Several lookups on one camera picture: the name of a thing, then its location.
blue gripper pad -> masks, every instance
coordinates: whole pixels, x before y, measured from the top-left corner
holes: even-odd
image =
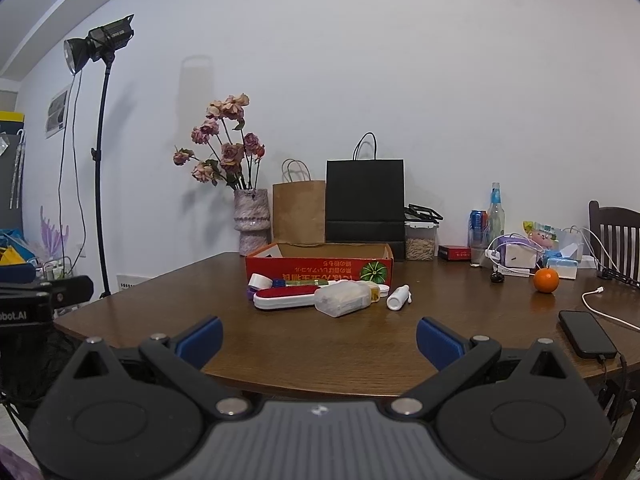
[[[415,331],[418,350],[438,371],[460,359],[468,349],[468,342],[429,317],[418,322]]]
[[[211,317],[174,338],[175,354],[200,370],[222,348],[222,322]]]

soda can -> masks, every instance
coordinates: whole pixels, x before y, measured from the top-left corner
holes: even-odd
[[[487,224],[488,216],[486,211],[474,209],[471,212],[471,215],[469,215],[469,245],[482,243]]]

smartphone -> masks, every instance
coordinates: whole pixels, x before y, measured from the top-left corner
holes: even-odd
[[[613,359],[618,350],[591,312],[561,310],[560,326],[569,338],[575,353],[584,359],[596,359],[599,355]]]

red cardboard box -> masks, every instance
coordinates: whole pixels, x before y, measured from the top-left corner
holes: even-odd
[[[371,280],[391,285],[394,257],[388,244],[270,244],[245,258],[247,279]]]
[[[471,249],[459,245],[440,245],[438,256],[443,260],[468,262],[471,260]]]

light stand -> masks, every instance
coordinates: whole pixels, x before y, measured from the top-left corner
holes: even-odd
[[[131,20],[133,14],[126,16],[117,22],[96,27],[89,31],[86,38],[72,38],[65,40],[65,59],[72,74],[82,70],[89,59],[93,61],[103,60],[104,83],[102,84],[102,97],[100,99],[100,113],[98,115],[98,134],[95,149],[91,149],[91,156],[95,162],[95,226],[98,238],[98,257],[100,258],[100,272],[102,273],[102,286],[104,287],[101,298],[111,295],[109,290],[109,277],[107,275],[107,263],[104,256],[104,237],[102,236],[102,201],[100,198],[100,163],[102,161],[102,122],[104,121],[104,104],[107,99],[107,85],[111,74],[111,65],[116,59],[116,50],[124,47],[133,37]]]
[[[98,114],[98,135],[95,149],[91,148],[91,156],[95,162],[95,226],[98,235],[98,257],[100,258],[100,272],[102,273],[102,286],[104,287],[101,298],[111,295],[109,290],[109,277],[107,275],[107,261],[104,257],[104,238],[102,236],[102,200],[100,198],[100,162],[102,160],[102,122],[104,121],[104,103],[107,99],[107,85],[111,74],[111,65],[116,59],[115,52],[107,50],[102,54],[106,68],[104,70],[104,82],[102,83],[102,97],[100,99],[100,113]]]

